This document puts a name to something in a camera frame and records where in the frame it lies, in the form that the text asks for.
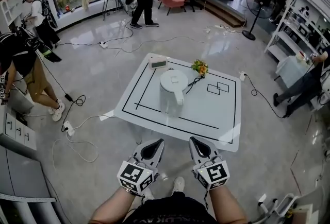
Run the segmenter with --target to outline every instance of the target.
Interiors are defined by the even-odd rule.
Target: gray floor
[[[101,115],[114,109],[142,59],[150,52],[188,62],[203,59],[211,69],[237,77],[240,71],[245,71],[269,100],[275,92],[282,91],[281,86],[273,81],[277,63],[270,55],[263,53],[269,35],[258,25],[254,31],[258,38],[250,41],[240,33],[212,28],[215,24],[222,24],[222,21],[206,11],[192,13],[188,7],[187,13],[180,9],[173,9],[169,16],[166,13],[165,7],[154,9],[153,18],[160,23],[159,28],[134,30],[133,37],[109,42],[109,48],[121,47],[130,52],[144,41],[176,36],[188,36],[205,43],[187,38],[148,42],[133,53],[102,49],[98,45],[62,45],[55,51],[63,61],[55,64],[45,62],[70,95],[74,98],[86,95],[85,104],[82,107],[73,106],[68,116],[74,127],[91,115]],[[124,28],[128,21],[128,16],[119,11],[111,13],[104,22],[101,16],[82,22],[61,32],[60,37],[63,43],[97,43],[128,36],[130,31]],[[211,27],[209,34],[203,30],[206,27]],[[47,78],[58,97],[64,98],[64,93],[49,74]],[[326,134],[318,115],[313,114],[311,118],[308,106],[300,108],[288,119],[279,119],[261,96],[251,95],[251,89],[248,80],[242,83],[239,150],[235,153],[223,152],[230,170],[228,187],[245,209],[249,220],[258,216],[257,200],[264,193],[269,201],[275,197],[282,199],[287,193],[299,194],[290,171],[297,152],[292,170],[301,192],[307,194],[314,190],[315,180],[322,169],[322,134]],[[66,100],[65,103],[68,109],[70,105]],[[283,104],[276,111],[283,115],[285,109]],[[47,114],[47,109],[36,105],[31,113]],[[133,131],[144,141],[161,137],[166,142],[166,151],[158,168],[163,177],[151,186],[154,196],[161,198],[168,195],[174,178],[183,176],[186,179],[186,194],[203,201],[205,191],[190,171],[192,162],[187,142],[130,125],[118,118],[104,121],[92,118],[76,130],[72,138],[74,141],[91,141],[98,147],[98,159],[88,163],[70,146],[88,160],[95,158],[95,147],[87,143],[69,144],[61,132],[62,120],[55,123],[49,115],[28,120],[40,134],[38,159],[72,223],[86,223],[92,212],[118,188],[117,172],[122,161],[128,159],[136,147]],[[61,139],[54,147],[57,172],[52,162],[52,146],[56,139]],[[321,183],[329,183],[328,174],[324,175]]]

